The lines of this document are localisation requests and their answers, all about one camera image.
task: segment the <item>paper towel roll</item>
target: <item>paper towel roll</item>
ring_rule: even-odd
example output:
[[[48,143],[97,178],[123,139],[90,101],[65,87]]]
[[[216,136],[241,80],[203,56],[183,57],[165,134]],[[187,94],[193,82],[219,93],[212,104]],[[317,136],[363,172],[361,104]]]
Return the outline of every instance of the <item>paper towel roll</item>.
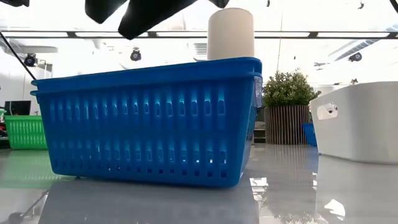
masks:
[[[207,59],[253,56],[253,15],[239,8],[227,8],[214,13],[209,19]]]

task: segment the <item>blue plastic basket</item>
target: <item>blue plastic basket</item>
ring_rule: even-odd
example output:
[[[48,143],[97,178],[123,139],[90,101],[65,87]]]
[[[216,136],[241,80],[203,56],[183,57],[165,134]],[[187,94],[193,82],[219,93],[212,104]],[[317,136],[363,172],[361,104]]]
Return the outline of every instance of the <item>blue plastic basket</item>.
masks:
[[[230,187],[249,159],[261,62],[35,80],[56,174]]]
[[[315,137],[315,130],[312,123],[303,124],[304,134],[307,142],[311,146],[317,146],[317,138]]]

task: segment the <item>computer monitor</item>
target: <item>computer monitor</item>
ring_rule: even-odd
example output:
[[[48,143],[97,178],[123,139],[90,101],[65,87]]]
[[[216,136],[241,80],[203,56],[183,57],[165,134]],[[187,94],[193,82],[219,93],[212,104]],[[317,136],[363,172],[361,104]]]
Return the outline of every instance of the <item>computer monitor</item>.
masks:
[[[4,105],[5,115],[29,115],[30,104],[30,100],[6,101]]]

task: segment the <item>wooden planter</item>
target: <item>wooden planter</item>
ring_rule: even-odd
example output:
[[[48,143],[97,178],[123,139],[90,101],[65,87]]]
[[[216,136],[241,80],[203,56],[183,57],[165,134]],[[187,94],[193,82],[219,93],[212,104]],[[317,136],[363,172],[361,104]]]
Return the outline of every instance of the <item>wooden planter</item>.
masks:
[[[310,122],[308,106],[265,108],[267,144],[307,144],[303,124]]]

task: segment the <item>white plastic bin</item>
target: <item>white plastic bin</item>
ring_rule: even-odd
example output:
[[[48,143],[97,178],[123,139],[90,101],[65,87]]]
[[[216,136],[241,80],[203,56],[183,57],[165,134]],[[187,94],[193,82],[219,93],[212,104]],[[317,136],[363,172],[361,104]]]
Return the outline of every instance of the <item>white plastic bin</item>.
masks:
[[[320,154],[398,164],[398,82],[347,86],[310,102]]]

